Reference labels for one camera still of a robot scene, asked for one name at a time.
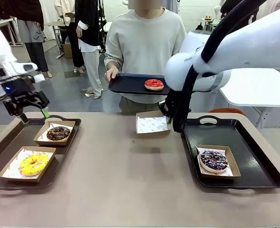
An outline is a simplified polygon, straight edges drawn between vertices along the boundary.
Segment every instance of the donut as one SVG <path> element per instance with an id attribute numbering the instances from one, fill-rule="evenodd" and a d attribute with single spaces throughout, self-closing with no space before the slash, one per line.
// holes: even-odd
<path id="1" fill-rule="evenodd" d="M 164 89 L 164 84 L 162 81 L 157 79 L 149 79 L 145 82 L 146 89 L 154 90 L 154 91 L 161 91 Z"/>
<path id="2" fill-rule="evenodd" d="M 200 164 L 209 172 L 222 173 L 228 162 L 225 156 L 218 151 L 204 151 L 200 154 Z"/>
<path id="3" fill-rule="evenodd" d="M 70 134 L 70 130 L 66 127 L 54 127 L 47 132 L 47 138 L 52 141 L 66 139 Z"/>
<path id="4" fill-rule="evenodd" d="M 19 171 L 24 176 L 34 176 L 42 172 L 49 161 L 45 153 L 34 153 L 21 161 Z"/>

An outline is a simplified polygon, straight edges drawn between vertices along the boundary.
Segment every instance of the yellow frosted donut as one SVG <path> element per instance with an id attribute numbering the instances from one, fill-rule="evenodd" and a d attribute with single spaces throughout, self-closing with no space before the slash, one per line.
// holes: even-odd
<path id="1" fill-rule="evenodd" d="M 19 166 L 19 171 L 25 176 L 39 174 L 49 161 L 49 157 L 44 153 L 34 153 L 25 158 Z"/>

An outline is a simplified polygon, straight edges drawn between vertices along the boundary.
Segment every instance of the red frosted donut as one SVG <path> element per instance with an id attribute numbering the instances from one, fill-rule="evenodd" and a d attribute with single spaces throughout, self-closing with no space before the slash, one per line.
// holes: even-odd
<path id="1" fill-rule="evenodd" d="M 164 84 L 162 81 L 157 79 L 149 79 L 145 82 L 146 89 L 160 91 L 164 89 Z"/>

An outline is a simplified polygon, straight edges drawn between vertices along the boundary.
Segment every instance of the black tray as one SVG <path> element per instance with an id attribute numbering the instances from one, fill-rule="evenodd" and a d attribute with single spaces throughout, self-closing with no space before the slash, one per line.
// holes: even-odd
<path id="1" fill-rule="evenodd" d="M 77 133 L 81 124 L 80 119 L 65 119 L 61 116 L 51 115 L 50 118 L 59 118 L 65 121 L 75 121 L 75 125 L 71 131 L 71 136 L 68 139 L 66 146 L 42 146 L 56 148 L 55 157 L 48 166 L 44 175 L 38 183 L 36 182 L 22 182 L 10 181 L 0 177 L 0 189 L 3 190 L 29 190 L 29 189 L 43 189 L 48 187 L 56 178 L 60 167 L 63 164 L 64 158 L 69 150 L 69 147 Z M 16 154 L 22 146 L 39 146 L 33 139 L 37 132 L 45 124 L 45 118 L 42 119 L 29 119 L 30 125 L 25 127 L 20 122 L 0 143 L 0 171 Z"/>
<path id="2" fill-rule="evenodd" d="M 215 119 L 217 123 L 202 124 L 200 121 L 205 118 Z M 202 185 L 230 189 L 280 188 L 280 173 L 240 121 L 219 119 L 215 116 L 188 119 L 182 138 L 190 152 L 186 152 L 186 156 L 193 161 L 197 178 Z M 196 145 L 229 146 L 241 177 L 235 180 L 201 177 Z"/>
<path id="3" fill-rule="evenodd" d="M 162 91 L 152 91 L 145 88 L 145 82 L 149 79 L 158 79 L 163 82 Z M 109 83 L 109 90 L 122 94 L 145 94 L 145 95 L 167 95 L 169 87 L 165 83 L 162 75 L 137 75 L 137 74 L 118 74 Z"/>

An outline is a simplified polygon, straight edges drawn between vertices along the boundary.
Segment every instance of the hand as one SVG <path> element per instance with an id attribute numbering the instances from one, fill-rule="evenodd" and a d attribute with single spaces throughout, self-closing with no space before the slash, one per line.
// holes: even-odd
<path id="1" fill-rule="evenodd" d="M 74 13 L 65 13 L 65 17 L 74 18 L 75 14 Z"/>
<path id="2" fill-rule="evenodd" d="M 34 22 L 34 24 L 40 28 L 40 24 L 38 22 Z"/>
<path id="3" fill-rule="evenodd" d="M 107 72 L 105 73 L 105 79 L 107 82 L 110 82 L 111 79 L 114 79 L 116 75 L 119 73 L 119 70 L 116 66 L 112 66 Z"/>
<path id="4" fill-rule="evenodd" d="M 83 36 L 83 29 L 80 26 L 77 26 L 77 37 L 82 38 Z"/>

